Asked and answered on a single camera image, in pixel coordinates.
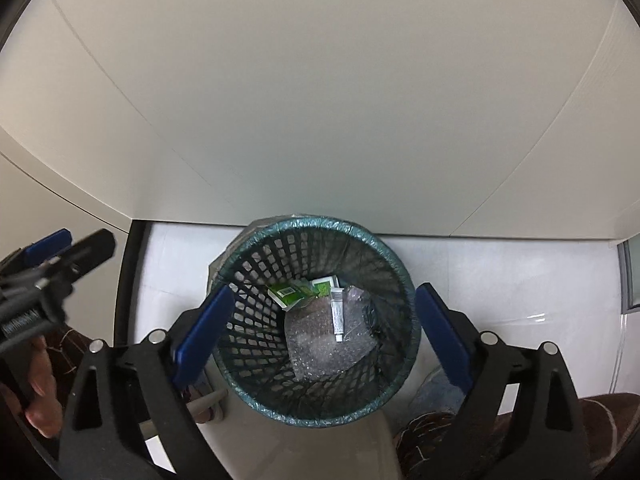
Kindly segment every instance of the white wall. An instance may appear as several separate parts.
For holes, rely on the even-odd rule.
[[[128,218],[640,231],[620,0],[33,0],[0,126]]]
[[[116,237],[116,254],[79,280],[65,303],[68,323],[91,338],[113,341],[113,316],[126,232],[114,228],[41,186],[0,153],[0,256],[58,229],[79,240],[100,228]]]

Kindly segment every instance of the metal screw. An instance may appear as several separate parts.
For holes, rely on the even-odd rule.
[[[100,350],[102,350],[103,346],[104,341],[102,339],[94,339],[89,345],[89,352],[91,352],[92,354],[98,353]]]
[[[39,288],[40,290],[44,290],[48,286],[49,286],[49,280],[47,278],[40,278],[35,285],[35,287]]]
[[[499,341],[499,339],[493,332],[482,332],[480,334],[480,341],[485,345],[493,346]]]
[[[148,339],[150,343],[155,345],[164,341],[165,337],[166,337],[166,332],[164,330],[158,329],[158,330],[154,330],[151,334],[149,334]]]
[[[556,355],[558,353],[558,346],[551,341],[547,341],[542,345],[542,349],[549,355]]]

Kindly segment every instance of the plastic bag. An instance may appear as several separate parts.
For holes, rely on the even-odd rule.
[[[326,362],[312,375],[321,378],[303,378],[301,384],[285,341],[287,313],[270,298],[268,288],[332,275],[343,286],[370,294],[349,334],[363,335],[367,345],[356,355],[329,351],[331,359],[349,359],[346,364]],[[309,215],[252,222],[209,266],[207,290],[222,286],[231,289],[236,307],[214,349],[216,364],[241,399],[266,416],[310,428],[357,420],[387,402],[414,363],[420,323],[409,274],[389,247],[357,224]],[[335,346],[329,308],[325,314],[323,333]],[[345,321],[351,323],[349,314]],[[295,343],[291,334],[289,339]]]
[[[344,339],[335,340],[330,298],[293,308],[284,319],[284,335],[297,381],[315,381],[351,368],[376,347],[365,320],[369,294],[349,286],[343,302]]]

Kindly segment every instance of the white tube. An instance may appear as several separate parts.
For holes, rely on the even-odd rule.
[[[197,399],[191,400],[187,402],[187,410],[191,413],[191,416],[196,416],[199,413],[202,413],[204,410],[208,410],[211,406],[220,402],[220,400],[226,397],[226,389],[216,390],[215,392],[211,392],[203,397],[198,397]],[[145,440],[149,440],[150,438],[155,437],[158,434],[158,430],[156,430],[156,425],[152,420],[145,420],[144,422],[140,422],[140,432],[142,433],[142,437]]]
[[[331,315],[334,318],[334,334],[337,342],[342,341],[344,335],[344,316],[342,314],[343,288],[331,288]]]

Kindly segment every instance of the blue gripper pad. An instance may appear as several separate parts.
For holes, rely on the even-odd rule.
[[[45,260],[53,258],[71,245],[71,232],[60,229],[46,238],[39,240],[23,251],[23,263],[26,269],[37,267]]]
[[[470,364],[473,341],[478,336],[475,327],[464,314],[449,310],[429,283],[416,289],[415,311],[447,378],[469,393],[474,383]]]
[[[200,315],[174,351],[172,382],[176,388],[186,388],[198,379],[235,306],[234,294],[225,285],[194,311]]]

